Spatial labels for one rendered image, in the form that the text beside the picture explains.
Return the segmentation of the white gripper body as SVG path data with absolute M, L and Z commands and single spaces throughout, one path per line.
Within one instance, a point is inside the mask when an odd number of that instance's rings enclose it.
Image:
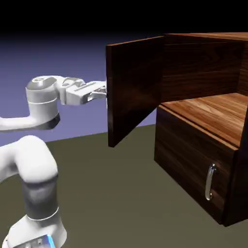
M 88 103 L 88 96 L 95 90 L 106 87 L 106 81 L 90 81 L 84 85 L 76 85 L 69 87 L 65 91 L 65 104 L 66 105 L 84 105 Z

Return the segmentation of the dark wood cabinet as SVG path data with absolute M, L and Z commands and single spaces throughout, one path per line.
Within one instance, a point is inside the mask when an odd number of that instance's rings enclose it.
M 160 105 L 237 148 L 231 208 L 248 219 L 248 32 L 166 34 Z

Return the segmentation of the dark wood cabinet door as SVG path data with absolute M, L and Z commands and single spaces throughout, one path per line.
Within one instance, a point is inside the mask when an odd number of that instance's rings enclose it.
M 160 102 L 162 36 L 106 46 L 108 145 L 115 147 Z

